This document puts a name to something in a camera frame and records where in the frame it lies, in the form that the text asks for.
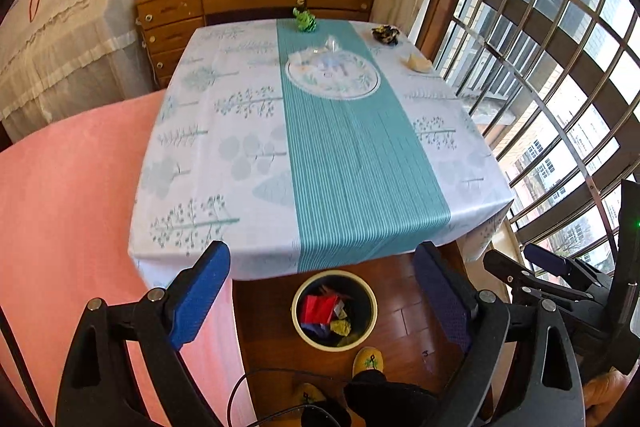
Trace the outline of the person right hand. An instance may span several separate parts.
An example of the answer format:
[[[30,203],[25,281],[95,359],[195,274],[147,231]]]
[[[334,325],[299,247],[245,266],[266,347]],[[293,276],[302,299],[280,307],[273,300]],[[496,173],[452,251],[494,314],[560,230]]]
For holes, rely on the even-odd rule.
[[[600,426],[605,421],[626,391],[638,366],[639,363],[636,363],[628,375],[620,373],[617,369],[611,369],[608,373],[594,377],[582,388],[587,427]]]

